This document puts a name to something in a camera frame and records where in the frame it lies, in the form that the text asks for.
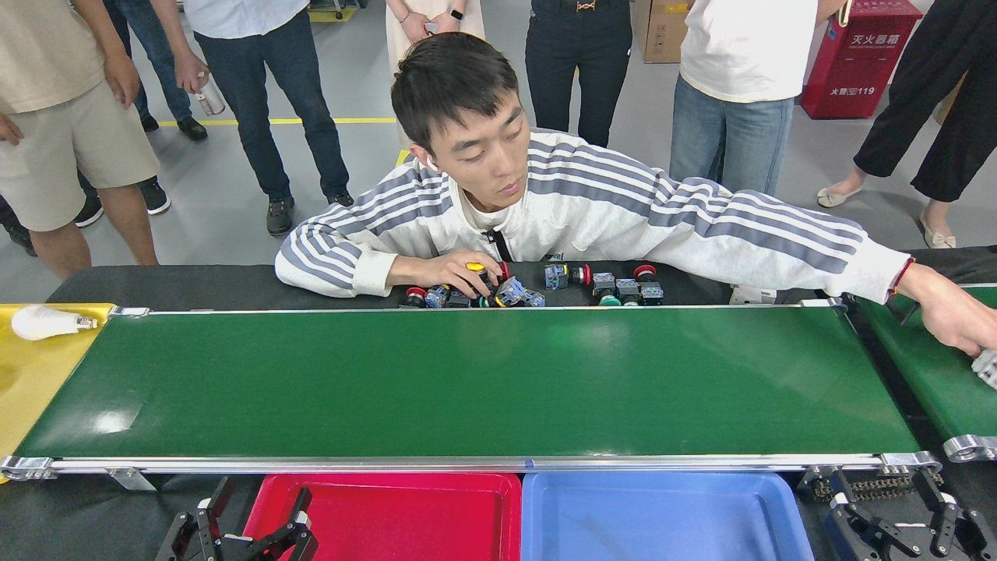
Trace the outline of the seated person's right hand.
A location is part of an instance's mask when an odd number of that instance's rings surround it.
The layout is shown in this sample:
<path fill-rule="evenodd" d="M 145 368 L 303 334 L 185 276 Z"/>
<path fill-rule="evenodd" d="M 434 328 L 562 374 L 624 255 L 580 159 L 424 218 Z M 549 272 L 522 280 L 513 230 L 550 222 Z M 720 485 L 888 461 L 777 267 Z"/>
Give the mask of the seated person's right hand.
<path fill-rule="evenodd" d="M 449 284 L 452 288 L 462 291 L 467 297 L 475 295 L 488 297 L 487 285 L 478 276 L 477 271 L 467 269 L 469 263 L 478 263 L 478 265 L 483 266 L 493 284 L 497 284 L 498 277 L 503 275 L 499 263 L 484 252 L 462 249 L 462 251 L 446 253 L 446 255 L 431 259 L 398 255 L 389 268 L 385 287 L 420 285 L 420 287 L 428 288 L 437 284 Z"/>

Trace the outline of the seated person's left hand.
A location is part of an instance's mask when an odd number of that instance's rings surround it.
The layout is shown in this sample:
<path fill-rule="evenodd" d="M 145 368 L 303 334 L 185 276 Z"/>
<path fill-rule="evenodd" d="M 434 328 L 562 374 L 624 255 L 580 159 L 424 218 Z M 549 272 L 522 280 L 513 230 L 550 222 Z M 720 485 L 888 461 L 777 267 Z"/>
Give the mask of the seated person's left hand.
<path fill-rule="evenodd" d="M 928 266 L 911 265 L 897 290 L 920 303 L 926 330 L 941 344 L 976 358 L 996 348 L 996 310 L 977 301 Z"/>

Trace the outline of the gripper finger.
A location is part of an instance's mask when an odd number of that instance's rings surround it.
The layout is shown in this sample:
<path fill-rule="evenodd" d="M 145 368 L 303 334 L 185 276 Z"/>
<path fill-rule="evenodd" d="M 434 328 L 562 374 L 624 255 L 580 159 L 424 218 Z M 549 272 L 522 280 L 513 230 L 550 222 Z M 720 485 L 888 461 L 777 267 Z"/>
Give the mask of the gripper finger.
<path fill-rule="evenodd" d="M 228 477 L 222 477 L 213 496 L 199 502 L 195 513 L 179 512 L 157 551 L 157 560 L 185 560 L 192 544 L 200 546 L 203 560 L 222 559 L 222 538 L 217 520 L 234 494 Z"/>
<path fill-rule="evenodd" d="M 319 542 L 310 529 L 307 508 L 311 501 L 310 489 L 302 487 L 284 525 L 267 536 L 250 540 L 245 548 L 245 560 L 281 560 L 288 552 L 288 560 L 312 560 Z"/>
<path fill-rule="evenodd" d="M 834 494 L 830 507 L 825 529 L 841 560 L 890 560 L 891 554 L 904 560 L 925 554 L 911 534 L 858 506 L 847 493 Z"/>
<path fill-rule="evenodd" d="M 913 487 L 932 511 L 929 541 L 919 553 L 923 559 L 996 559 L 995 534 L 979 511 L 964 509 L 954 496 L 941 492 L 929 469 L 913 473 Z"/>

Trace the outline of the standing person's right hand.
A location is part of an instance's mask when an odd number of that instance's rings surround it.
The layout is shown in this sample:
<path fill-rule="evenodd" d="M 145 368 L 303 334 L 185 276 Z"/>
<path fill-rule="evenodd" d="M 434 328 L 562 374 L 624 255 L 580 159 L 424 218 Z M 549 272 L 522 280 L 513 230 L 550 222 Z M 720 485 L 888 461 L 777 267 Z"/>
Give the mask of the standing person's right hand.
<path fill-rule="evenodd" d="M 203 92 L 210 69 L 192 50 L 185 48 L 174 52 L 174 70 L 179 88 L 189 94 Z"/>

